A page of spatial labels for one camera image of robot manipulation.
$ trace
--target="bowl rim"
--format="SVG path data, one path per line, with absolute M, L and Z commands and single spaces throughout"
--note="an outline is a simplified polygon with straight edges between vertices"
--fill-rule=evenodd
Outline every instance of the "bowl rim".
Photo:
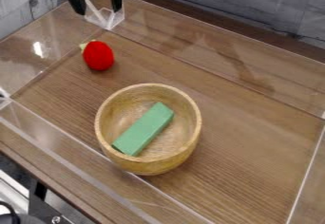
M 126 91 L 132 90 L 132 89 L 136 89 L 139 87 L 144 87 L 144 86 L 158 86 L 158 87 L 163 87 L 164 89 L 172 90 L 174 92 L 176 92 L 178 94 L 180 94 L 186 98 L 187 102 L 190 103 L 190 105 L 191 105 L 191 107 L 194 109 L 195 117 L 196 117 L 196 122 L 195 122 L 195 125 L 194 125 L 194 132 L 192 132 L 191 137 L 187 140 L 186 144 L 175 152 L 172 152 L 171 154 L 167 154 L 166 156 L 160 156 L 160 157 L 152 157 L 150 159 L 148 158 L 144 158 L 144 157 L 132 157 L 132 156 L 128 156 L 128 155 L 118 152 L 111 147 L 111 145 L 107 143 L 107 141 L 104 139 L 104 136 L 103 136 L 103 134 L 100 132 L 100 116 L 101 116 L 101 113 L 103 113 L 103 110 L 104 110 L 107 104 L 111 102 L 111 100 L 118 95 L 120 95 Z M 132 162 L 146 162 L 146 163 L 148 163 L 148 162 L 155 162 L 155 161 L 159 161 L 159 160 L 170 159 L 170 158 L 180 155 L 183 152 L 186 152 L 186 150 L 190 148 L 190 146 L 196 142 L 196 139 L 198 139 L 199 134 L 200 134 L 200 129 L 202 129 L 202 115 L 200 115 L 200 111 L 199 111 L 199 108 L 198 108 L 198 105 L 196 105 L 195 101 L 187 95 L 187 93 L 184 93 L 180 89 L 175 88 L 174 86 L 166 85 L 166 84 L 134 84 L 134 85 L 130 85 L 130 86 L 119 89 L 104 100 L 104 102 L 101 103 L 101 105 L 99 107 L 99 110 L 96 112 L 96 116 L 95 116 L 95 135 L 96 135 L 96 138 L 99 140 L 99 143 L 101 144 L 101 147 L 104 147 L 105 150 L 108 150 L 120 159 L 126 159 L 126 160 L 132 161 Z

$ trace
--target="wooden bowl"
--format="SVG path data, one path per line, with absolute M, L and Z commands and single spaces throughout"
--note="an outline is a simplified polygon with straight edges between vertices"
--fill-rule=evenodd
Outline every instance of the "wooden bowl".
M 136 157 L 112 149 L 113 140 L 154 103 L 174 110 L 174 119 Z M 198 106 L 179 89 L 163 84 L 136 84 L 116 91 L 101 104 L 95 133 L 104 154 L 126 171 L 152 176 L 178 167 L 190 156 L 199 138 L 202 117 Z

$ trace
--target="green sponge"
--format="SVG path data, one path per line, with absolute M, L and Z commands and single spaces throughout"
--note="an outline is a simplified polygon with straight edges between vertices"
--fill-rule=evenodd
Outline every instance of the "green sponge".
M 172 117 L 172 110 L 163 103 L 155 103 L 113 141 L 112 148 L 126 155 L 135 157 L 166 128 Z

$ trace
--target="red fruit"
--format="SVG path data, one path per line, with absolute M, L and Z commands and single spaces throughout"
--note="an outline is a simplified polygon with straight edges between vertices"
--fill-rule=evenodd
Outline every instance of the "red fruit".
M 113 55 L 108 45 L 100 41 L 91 41 L 83 53 L 87 66 L 95 70 L 105 70 L 112 67 Z

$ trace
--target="wooden table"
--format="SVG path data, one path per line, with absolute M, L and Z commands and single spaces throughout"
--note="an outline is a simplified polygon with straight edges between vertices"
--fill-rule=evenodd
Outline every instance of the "wooden table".
M 321 141 L 323 64 L 139 0 L 124 6 L 112 32 L 64 4 L 0 44 L 12 71 L 35 71 L 6 89 L 36 77 L 0 111 L 1 151 L 100 223 L 286 223 Z M 91 39 L 112 47 L 105 72 L 83 62 Z M 203 116 L 188 161 L 143 178 L 112 166 L 93 134 L 100 103 L 140 83 L 184 90 Z M 317 223 L 323 202 L 303 203 Z

